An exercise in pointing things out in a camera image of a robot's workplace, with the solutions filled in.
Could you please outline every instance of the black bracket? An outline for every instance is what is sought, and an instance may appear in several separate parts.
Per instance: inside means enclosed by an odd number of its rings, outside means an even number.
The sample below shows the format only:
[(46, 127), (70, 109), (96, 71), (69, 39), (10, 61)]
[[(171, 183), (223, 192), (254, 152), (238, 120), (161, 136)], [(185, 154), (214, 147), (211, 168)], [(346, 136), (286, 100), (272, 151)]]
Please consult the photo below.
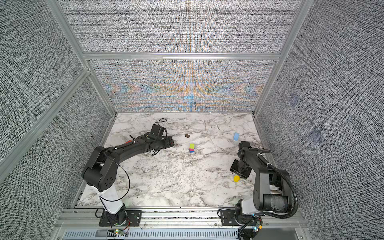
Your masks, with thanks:
[[(130, 227), (138, 227), (140, 225), (142, 211), (140, 211), (140, 210), (126, 210), (126, 213), (127, 213), (127, 218), (129, 219), (129, 226)], [(128, 221), (123, 223), (121, 226), (126, 227), (127, 225), (128, 225)], [(103, 213), (101, 215), (99, 226), (100, 227), (110, 227), (111, 226), (108, 218), (105, 215), (105, 211), (103, 211)]]
[(252, 168), (250, 166), (245, 165), (243, 161), (241, 161), (243, 166), (239, 165), (238, 160), (234, 160), (231, 166), (231, 172), (239, 175), (242, 178), (247, 179), (249, 177), (249, 174), (251, 174)]
[[(252, 220), (252, 216), (240, 215), (237, 219), (235, 210), (222, 209), (220, 210), (221, 225), (223, 226), (241, 226)], [(254, 219), (249, 226), (256, 226), (257, 219)]]

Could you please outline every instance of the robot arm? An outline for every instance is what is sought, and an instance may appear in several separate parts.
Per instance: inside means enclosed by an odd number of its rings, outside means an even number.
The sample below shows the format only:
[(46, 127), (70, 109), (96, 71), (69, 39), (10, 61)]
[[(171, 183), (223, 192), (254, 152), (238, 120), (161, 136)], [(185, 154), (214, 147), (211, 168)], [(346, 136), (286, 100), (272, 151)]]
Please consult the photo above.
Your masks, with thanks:
[(262, 155), (269, 150), (252, 148), (249, 142), (239, 144), (239, 161), (235, 160), (231, 171), (243, 178), (248, 178), (251, 170), (256, 173), (253, 197), (240, 200), (236, 205), (236, 217), (240, 215), (269, 215), (288, 218), (298, 208), (297, 195), (289, 180), (289, 173), (272, 166)]
[(154, 124), (150, 132), (133, 141), (116, 147), (95, 148), (81, 176), (88, 185), (96, 187), (99, 192), (107, 190), (116, 179), (118, 165), (115, 163), (120, 164), (140, 153), (173, 147), (172, 137), (162, 136), (164, 131), (167, 131), (166, 128)]
[(174, 146), (172, 137), (167, 130), (153, 124), (150, 132), (132, 141), (116, 147), (96, 147), (82, 172), (82, 178), (88, 185), (95, 188), (103, 206), (103, 214), (110, 222), (119, 226), (125, 223), (125, 205), (118, 198), (114, 182), (119, 164), (140, 153), (153, 151), (155, 155), (161, 149)]

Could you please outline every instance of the aluminum frame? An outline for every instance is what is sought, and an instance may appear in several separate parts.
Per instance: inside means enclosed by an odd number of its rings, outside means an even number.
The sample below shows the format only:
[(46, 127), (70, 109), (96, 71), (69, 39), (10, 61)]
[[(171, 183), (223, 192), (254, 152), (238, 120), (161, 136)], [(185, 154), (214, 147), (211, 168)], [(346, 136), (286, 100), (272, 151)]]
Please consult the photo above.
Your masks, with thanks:
[(307, 227), (295, 228), (298, 240), (312, 240), (309, 229)]
[(275, 63), (275, 65), (273, 66), (272, 72), (269, 75), (269, 78), (265, 83), (259, 98), (257, 99), (256, 106), (253, 111), (254, 116), (257, 116), (260, 113), (261, 108), (263, 107), (263, 104), (265, 103), (265, 100), (267, 99), (268, 94), (271, 91), (271, 88), (276, 81), (276, 78), (284, 64), (285, 59), (287, 58), (287, 55), (292, 47), (292, 44), (295, 41), (297, 34), (299, 33), (301, 25), (303, 24), (304, 19), (307, 16), (307, 13), (313, 1), (314, 0), (303, 0), (301, 2), (300, 8), (296, 13), (295, 20), (291, 25), (291, 29), (289, 30), (288, 35), (285, 39), (284, 45), (282, 47), (281, 57), (277, 61), (277, 63)]
[[(263, 129), (261, 128), (260, 123), (259, 123), (257, 117), (253, 116), (252, 118), (253, 118), (253, 123), (255, 124), (257, 133), (259, 135), (260, 141), (262, 142), (263, 148), (264, 149), (269, 149), (268, 142), (267, 142), (267, 140), (265, 138)], [(273, 158), (272, 153), (265, 153), (264, 155), (265, 155), (266, 160), (268, 160), (268, 162), (270, 162), (270, 163), (272, 163), (272, 165), (276, 166), (276, 162), (275, 162), (275, 159)]]
[(29, 148), (40, 137), (45, 128), (56, 117), (57, 113), (67, 103), (68, 99), (75, 93), (77, 88), (83, 83), (85, 78), (90, 74), (84, 69), (76, 79), (65, 89), (61, 96), (51, 105), (51, 107), (41, 116), (20, 142), (13, 147), (3, 161), (0, 162), (0, 184), (19, 163)]
[[(280, 232), (279, 235), (273, 236), (273, 239), (284, 239), (291, 235), (298, 240), (306, 239), (302, 235), (299, 237), (300, 232), (308, 231), (307, 228), (295, 228), (293, 231), (286, 232), (286, 229)], [(160, 239), (199, 239), (199, 240), (229, 240), (238, 239), (238, 229), (235, 228), (195, 228), (195, 229), (138, 229), (130, 228), (127, 234), (119, 234), (112, 236), (108, 229), (60, 229), (58, 235), (65, 240), (106, 240), (106, 239), (146, 239), (146, 240), (160, 240)], [(267, 235), (263, 234), (258, 236), (257, 239), (266, 240), (270, 239)]]
[(249, 111), (249, 112), (233, 112), (233, 111), (229, 111), (229, 112), (215, 112), (215, 111), (213, 111), (213, 112), (205, 112), (205, 111), (203, 111), (203, 112), (167, 112), (167, 111), (165, 111), (165, 112), (118, 112), (118, 114), (119, 113), (222, 113), (222, 114), (224, 114), (224, 113), (249, 113), (249, 114), (252, 114), (252, 112), (251, 111)]
[[(113, 118), (111, 118), (111, 119), (109, 120), (108, 127), (107, 127), (107, 129), (105, 130), (104, 136), (103, 136), (103, 138), (102, 138), (102, 140), (101, 140), (101, 142), (100, 142), (100, 146), (104, 146), (104, 144), (105, 144), (105, 142), (107, 141), (108, 136), (109, 136), (109, 134), (110, 134), (110, 132), (111, 132), (111, 130), (112, 130), (112, 127), (113, 127), (113, 124), (115, 123), (115, 121), (116, 121), (116, 116), (114, 116)], [(77, 202), (79, 201), (80, 196), (81, 196), (81, 194), (83, 193), (83, 191), (84, 191), (84, 189), (85, 189), (85, 186), (86, 186), (86, 181), (83, 180), (82, 183), (81, 183), (81, 185), (80, 185), (80, 187), (79, 187), (79, 189), (78, 189), (78, 191), (77, 191), (77, 193), (76, 193), (76, 196), (75, 196), (75, 198), (73, 199), (73, 202), (72, 202), (72, 204), (71, 204), (71, 208), (72, 208), (72, 209), (76, 207), (76, 204), (77, 204)]]
[(83, 52), (91, 59), (130, 60), (273, 60), (278, 61), (279, 53), (128, 53), (128, 52)]
[(45, 0), (47, 6), (51, 10), (51, 13), (55, 17), (58, 25), (60, 26), (61, 30), (63, 31), (65, 37), (67, 38), (69, 44), (71, 45), (74, 53), (76, 54), (78, 60), (80, 61), (81, 65), (83, 66), (84, 69), (87, 69), (91, 71), (91, 82), (92, 85), (94, 86), (96, 92), (100, 96), (101, 100), (104, 103), (105, 108), (108, 110), (109, 114), (111, 116), (115, 116), (116, 110), (113, 106), (112, 101), (110, 100), (107, 92), (105, 91), (104, 87), (102, 86), (100, 80), (98, 79), (96, 73), (93, 71), (92, 67), (90, 64), (86, 61), (86, 59), (83, 56), (83, 49), (73, 32), (71, 26), (68, 23), (68, 20), (61, 9), (59, 3), (57, 0)]
[[(99, 227), (99, 219), (95, 217), (97, 208), (63, 209), (55, 229), (108, 229)], [(139, 227), (132, 228), (238, 228), (238, 226), (222, 226), (217, 211), (212, 207), (179, 207), (179, 208), (127, 208), (141, 210)], [(301, 214), (297, 212), (288, 219), (263, 216), (263, 228), (302, 228), (306, 227)]]

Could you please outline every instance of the white marble tabletop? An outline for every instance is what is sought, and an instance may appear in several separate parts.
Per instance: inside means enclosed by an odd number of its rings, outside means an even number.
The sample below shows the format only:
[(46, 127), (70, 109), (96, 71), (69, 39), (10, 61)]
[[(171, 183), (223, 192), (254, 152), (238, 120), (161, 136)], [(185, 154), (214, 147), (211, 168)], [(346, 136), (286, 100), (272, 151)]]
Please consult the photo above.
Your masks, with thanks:
[[(127, 207), (222, 207), (252, 197), (255, 173), (234, 182), (230, 167), (238, 159), (240, 141), (261, 148), (249, 113), (122, 113), (116, 118), (105, 147), (125, 143), (148, 132), (160, 118), (175, 146), (157, 155), (144, 153), (122, 162), (131, 179), (123, 202)], [(234, 133), (240, 134), (234, 141)], [(195, 152), (189, 153), (189, 144)], [(115, 186), (119, 196), (128, 188), (125, 173), (118, 169)], [(96, 193), (86, 186), (78, 206), (102, 206)]]

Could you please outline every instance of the gray fabric wall panel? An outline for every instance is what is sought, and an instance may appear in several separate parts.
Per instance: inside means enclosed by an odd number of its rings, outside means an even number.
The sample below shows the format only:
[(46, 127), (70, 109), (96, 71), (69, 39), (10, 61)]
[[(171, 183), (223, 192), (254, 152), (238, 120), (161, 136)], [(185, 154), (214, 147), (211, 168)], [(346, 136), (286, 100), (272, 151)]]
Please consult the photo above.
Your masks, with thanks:
[(252, 111), (269, 60), (91, 60), (117, 112)]
[(316, 0), (258, 116), (313, 239), (384, 238), (383, 17)]
[[(87, 78), (0, 186), (0, 239), (49, 239), (110, 115)], [(15, 231), (15, 222), (25, 231)]]
[(0, 13), (1, 162), (83, 68), (43, 0)]
[(59, 0), (85, 51), (278, 53), (301, 0)]

